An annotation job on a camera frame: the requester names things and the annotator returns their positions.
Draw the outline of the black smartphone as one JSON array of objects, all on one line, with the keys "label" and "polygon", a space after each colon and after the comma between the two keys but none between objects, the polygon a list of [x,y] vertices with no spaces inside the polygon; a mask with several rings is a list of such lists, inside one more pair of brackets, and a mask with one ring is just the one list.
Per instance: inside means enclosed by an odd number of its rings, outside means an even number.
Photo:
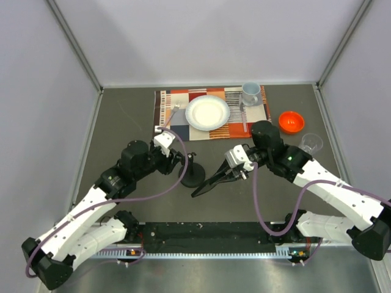
[{"label": "black smartphone", "polygon": [[201,183],[201,185],[198,188],[196,188],[195,191],[193,191],[191,197],[195,198],[209,192],[218,184],[218,181],[219,181],[218,176],[212,176],[211,178],[205,180],[203,183]]}]

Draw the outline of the black phone stand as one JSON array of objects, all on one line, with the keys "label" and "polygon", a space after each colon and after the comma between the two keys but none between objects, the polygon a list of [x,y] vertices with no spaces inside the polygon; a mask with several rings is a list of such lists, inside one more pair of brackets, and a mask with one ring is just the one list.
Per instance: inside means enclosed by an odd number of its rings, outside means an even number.
[{"label": "black phone stand", "polygon": [[205,180],[205,169],[198,163],[194,162],[196,153],[188,153],[186,156],[181,154],[181,165],[178,176],[180,177],[185,167],[185,159],[188,159],[188,167],[181,179],[181,184],[187,188],[196,188]]}]

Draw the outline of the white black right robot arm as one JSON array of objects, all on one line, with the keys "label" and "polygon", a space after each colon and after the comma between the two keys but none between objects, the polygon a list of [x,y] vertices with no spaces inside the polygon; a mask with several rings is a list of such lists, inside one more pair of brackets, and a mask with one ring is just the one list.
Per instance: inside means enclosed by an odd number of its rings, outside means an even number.
[{"label": "white black right robot arm", "polygon": [[343,216],[318,215],[300,211],[297,206],[281,231],[273,231],[263,220],[258,205],[257,188],[253,188],[255,212],[261,227],[271,236],[286,234],[297,242],[303,237],[318,237],[352,244],[365,257],[380,261],[390,248],[390,202],[345,183],[326,170],[311,154],[284,143],[277,127],[258,121],[250,128],[254,143],[245,149],[237,145],[225,153],[217,172],[201,183],[192,197],[205,194],[221,183],[246,180],[250,172],[266,166],[274,175],[301,187],[297,201],[310,191],[340,211]]}]

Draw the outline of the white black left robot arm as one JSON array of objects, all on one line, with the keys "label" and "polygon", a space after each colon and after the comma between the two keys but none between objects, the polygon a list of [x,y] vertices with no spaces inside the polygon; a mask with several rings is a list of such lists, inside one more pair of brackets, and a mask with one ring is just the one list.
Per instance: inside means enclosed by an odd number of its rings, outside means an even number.
[{"label": "white black left robot arm", "polygon": [[53,228],[21,248],[26,258],[25,274],[39,278],[49,289],[62,286],[91,256],[107,246],[138,237],[138,222],[130,212],[119,211],[101,227],[91,226],[136,190],[141,179],[154,173],[170,174],[178,163],[189,164],[186,152],[171,149],[173,137],[163,133],[150,144],[134,140],[122,150],[117,163],[105,170],[86,196]]}]

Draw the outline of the colourful patchwork placemat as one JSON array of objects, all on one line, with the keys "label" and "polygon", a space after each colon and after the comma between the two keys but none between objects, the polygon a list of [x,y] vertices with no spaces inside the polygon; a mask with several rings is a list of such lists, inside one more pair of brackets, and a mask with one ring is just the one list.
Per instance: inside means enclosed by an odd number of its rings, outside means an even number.
[{"label": "colourful patchwork placemat", "polygon": [[154,132],[166,127],[184,141],[249,138],[250,127],[271,121],[271,114],[264,86],[253,106],[240,107],[242,93],[241,87],[157,90]]}]

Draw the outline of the white paper plate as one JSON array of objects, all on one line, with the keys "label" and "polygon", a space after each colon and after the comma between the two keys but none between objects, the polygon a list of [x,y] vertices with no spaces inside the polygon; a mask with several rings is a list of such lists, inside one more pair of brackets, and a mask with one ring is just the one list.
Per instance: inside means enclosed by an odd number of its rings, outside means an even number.
[{"label": "white paper plate", "polygon": [[220,97],[198,96],[186,106],[185,117],[193,128],[213,131],[223,127],[230,118],[230,108]]}]

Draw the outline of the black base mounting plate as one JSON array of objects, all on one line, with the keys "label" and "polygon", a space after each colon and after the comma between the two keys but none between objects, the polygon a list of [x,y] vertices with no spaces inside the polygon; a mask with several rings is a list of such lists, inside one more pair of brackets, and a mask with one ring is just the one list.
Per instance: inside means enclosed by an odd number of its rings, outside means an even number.
[{"label": "black base mounting plate", "polygon": [[258,222],[147,222],[121,244],[140,244],[147,253],[272,253],[277,245],[307,240],[294,228],[269,235]]}]

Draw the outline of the orange plastic bowl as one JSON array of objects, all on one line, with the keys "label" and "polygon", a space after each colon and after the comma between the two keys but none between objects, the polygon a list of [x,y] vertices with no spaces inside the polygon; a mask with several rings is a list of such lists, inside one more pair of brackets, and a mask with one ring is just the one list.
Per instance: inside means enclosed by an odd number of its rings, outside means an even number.
[{"label": "orange plastic bowl", "polygon": [[297,134],[305,127],[303,116],[294,111],[281,113],[278,122],[280,130],[289,135]]}]

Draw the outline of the light blue mug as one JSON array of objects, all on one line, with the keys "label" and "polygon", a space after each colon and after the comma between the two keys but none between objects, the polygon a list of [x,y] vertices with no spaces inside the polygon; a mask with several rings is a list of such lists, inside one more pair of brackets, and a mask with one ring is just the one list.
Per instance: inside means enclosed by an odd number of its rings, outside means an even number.
[{"label": "light blue mug", "polygon": [[245,106],[257,106],[261,102],[261,87],[256,82],[247,82],[242,85],[242,102]]}]

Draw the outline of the pink handled fork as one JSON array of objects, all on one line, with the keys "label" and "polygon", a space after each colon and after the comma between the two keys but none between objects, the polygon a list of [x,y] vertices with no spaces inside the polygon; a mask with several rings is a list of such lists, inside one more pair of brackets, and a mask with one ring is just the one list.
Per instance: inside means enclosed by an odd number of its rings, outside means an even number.
[{"label": "pink handled fork", "polygon": [[180,106],[181,106],[181,102],[180,101],[176,101],[175,104],[174,104],[174,107],[172,109],[169,108],[169,109],[166,110],[166,118],[165,118],[164,122],[161,125],[162,127],[164,127],[164,128],[167,127],[167,125],[170,123],[170,121],[173,118],[173,116],[180,109]]}]

